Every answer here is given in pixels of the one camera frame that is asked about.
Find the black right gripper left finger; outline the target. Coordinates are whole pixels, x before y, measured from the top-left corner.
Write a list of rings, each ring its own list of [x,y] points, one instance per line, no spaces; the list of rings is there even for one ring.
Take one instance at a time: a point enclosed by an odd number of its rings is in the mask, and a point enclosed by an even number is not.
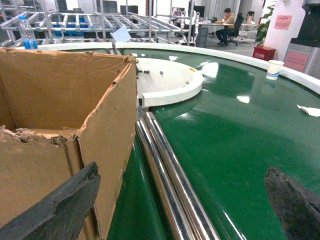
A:
[[[96,201],[101,176],[91,162],[0,229],[2,240],[76,240]]]

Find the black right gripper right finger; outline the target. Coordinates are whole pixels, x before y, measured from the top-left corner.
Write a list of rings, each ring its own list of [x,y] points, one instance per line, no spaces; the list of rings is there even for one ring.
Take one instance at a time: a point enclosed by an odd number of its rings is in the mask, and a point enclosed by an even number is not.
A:
[[[320,238],[320,196],[276,167],[269,167],[264,185],[273,212],[289,240]]]

